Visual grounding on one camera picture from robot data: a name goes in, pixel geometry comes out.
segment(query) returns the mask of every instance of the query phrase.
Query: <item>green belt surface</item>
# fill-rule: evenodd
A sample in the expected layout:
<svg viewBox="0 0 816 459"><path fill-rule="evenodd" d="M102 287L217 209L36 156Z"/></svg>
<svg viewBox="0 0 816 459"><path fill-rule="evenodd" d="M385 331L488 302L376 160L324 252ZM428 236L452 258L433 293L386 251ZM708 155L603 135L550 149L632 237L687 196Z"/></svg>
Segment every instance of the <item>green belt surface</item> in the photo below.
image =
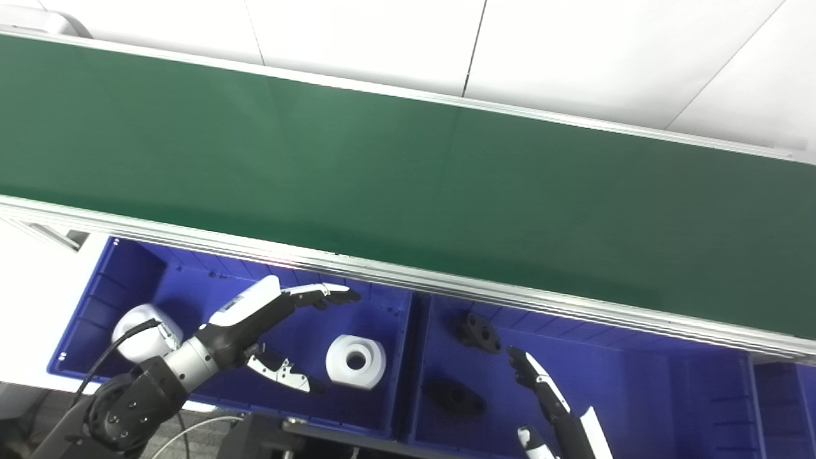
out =
<svg viewBox="0 0 816 459"><path fill-rule="evenodd" d="M0 37L0 194L816 338L816 168Z"/></svg>

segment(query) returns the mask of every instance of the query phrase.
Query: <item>robotic hand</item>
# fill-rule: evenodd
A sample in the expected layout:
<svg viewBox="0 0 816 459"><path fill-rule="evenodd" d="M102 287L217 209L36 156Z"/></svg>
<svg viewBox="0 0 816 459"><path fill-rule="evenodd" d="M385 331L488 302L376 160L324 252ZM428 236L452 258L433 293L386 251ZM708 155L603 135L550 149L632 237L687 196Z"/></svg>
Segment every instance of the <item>robotic hand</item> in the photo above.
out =
<svg viewBox="0 0 816 459"><path fill-rule="evenodd" d="M298 295L312 292L315 288L318 288L328 301L337 301L342 298L345 292L352 292L348 287L332 283L293 287L286 289L284 292L290 295ZM218 327L232 326L262 308L269 298L275 298L280 294L280 281L275 276L267 276L216 311L210 317L209 324ZM322 299L318 300L315 306L323 310L326 308L326 304ZM303 374L287 357L265 349L263 346L249 358L246 366L262 377L294 390L301 392L323 391L323 384L320 381Z"/></svg>
<svg viewBox="0 0 816 459"><path fill-rule="evenodd" d="M312 387L288 359L258 359L260 336L299 307L324 310L327 301L339 305L359 300L357 292L343 285L281 290L277 278L268 276L213 314L179 349L111 378L71 408L32 459L136 459L193 390L217 372L245 364L261 374L273 372L276 376L270 379L281 382L291 375L297 384L289 386Z"/></svg>
<svg viewBox="0 0 816 459"><path fill-rule="evenodd" d="M532 355L517 347L509 347L508 354L516 369L516 381L538 397L544 418L555 430L563 459L612 459L595 409L590 407L576 417L552 377ZM529 459L558 459L535 427L521 426L517 433Z"/></svg>

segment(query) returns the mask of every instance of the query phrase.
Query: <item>black mechanical part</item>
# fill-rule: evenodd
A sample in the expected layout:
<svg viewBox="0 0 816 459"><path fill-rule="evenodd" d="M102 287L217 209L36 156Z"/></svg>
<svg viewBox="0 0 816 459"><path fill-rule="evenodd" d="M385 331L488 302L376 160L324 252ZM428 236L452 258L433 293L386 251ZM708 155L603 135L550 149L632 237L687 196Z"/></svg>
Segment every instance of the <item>black mechanical part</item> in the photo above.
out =
<svg viewBox="0 0 816 459"><path fill-rule="evenodd" d="M188 393L161 357L104 383L88 413L91 435L114 451L144 445L184 405Z"/></svg>
<svg viewBox="0 0 816 459"><path fill-rule="evenodd" d="M210 356L224 370L240 367L249 360L246 350L255 345L261 335L295 312L295 308L315 305L325 309L323 300L340 305L360 300L360 294L332 292L325 296L322 291L296 293L281 292L274 300L249 315L241 322L228 327L208 324L196 333L198 340L210 351Z"/></svg>
<svg viewBox="0 0 816 459"><path fill-rule="evenodd" d="M273 459L285 452L297 457L304 448L304 438L283 431L282 423L281 418L250 414L227 433L216 459Z"/></svg>
<svg viewBox="0 0 816 459"><path fill-rule="evenodd" d="M541 412L544 414L544 419L550 424L555 425L558 419L572 416L572 414L566 410L564 404L558 399L555 392L552 391L552 387L550 387L549 384L537 384L534 392L535 396L539 399L539 406L541 407Z"/></svg>
<svg viewBox="0 0 816 459"><path fill-rule="evenodd" d="M456 325L456 338L460 343L484 350L490 354L502 351L502 341L490 320L472 311L465 311L459 316Z"/></svg>
<svg viewBox="0 0 816 459"><path fill-rule="evenodd" d="M441 408L461 416L480 416L487 409L487 403L479 394L458 381L426 381L422 391Z"/></svg>
<svg viewBox="0 0 816 459"><path fill-rule="evenodd" d="M122 345L123 342L125 342L125 340L131 338L132 336L142 333L143 331L148 330L150 328L158 327L161 324L162 323L156 319L148 319L140 323L139 325L136 325L135 327L131 328L127 332L123 333L116 341L111 343L111 345L108 346L108 349L106 349L102 353L102 355L100 355L100 357L94 362L94 364L91 365L91 369L88 370L88 373L85 375L85 378L82 379L82 383L79 385L76 394L73 395L73 401L71 402L71 406L77 404L80 397L82 397L82 393L85 391L85 388L88 386L88 383L90 383L91 379L93 379L93 377L96 375L96 371L99 369L100 365L108 358L108 356L114 350L116 350L120 345Z"/></svg>

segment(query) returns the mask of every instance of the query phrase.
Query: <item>blue plastic bin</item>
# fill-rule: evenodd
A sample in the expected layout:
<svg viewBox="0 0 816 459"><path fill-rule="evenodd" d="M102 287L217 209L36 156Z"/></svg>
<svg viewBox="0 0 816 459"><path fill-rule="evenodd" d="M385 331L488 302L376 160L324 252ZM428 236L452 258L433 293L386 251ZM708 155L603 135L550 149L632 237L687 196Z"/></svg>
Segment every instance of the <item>blue plastic bin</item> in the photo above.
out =
<svg viewBox="0 0 816 459"><path fill-rule="evenodd" d="M577 414L596 409L615 459L761 459L760 422L747 354L622 328L560 319L443 296L423 301L423 326L405 440L472 457L524 453L516 428L531 424L557 450L532 391L518 385L508 356L461 345L462 311L490 319L503 346L530 352ZM487 402L477 418L439 408L428 380L463 382Z"/></svg>
<svg viewBox="0 0 816 459"><path fill-rule="evenodd" d="M755 373L768 459L814 459L816 368L766 363Z"/></svg>
<svg viewBox="0 0 816 459"><path fill-rule="evenodd" d="M280 278L283 287L331 282L346 284L362 294L358 303L331 305L325 311L300 308L261 340L307 374L324 381L326 392L304 394L266 380L248 368L239 368L216 375L198 388L191 399L222 408L294 415L315 425L356 434L392 437L411 302L411 292L400 288L112 239L63 335L49 372L84 377L110 345L117 321L137 305L154 304L170 315L188 337L224 303L269 274ZM388 365L373 390L330 383L326 352L341 334L363 336L383 344ZM96 379L102 381L131 367L131 363L114 353Z"/></svg>

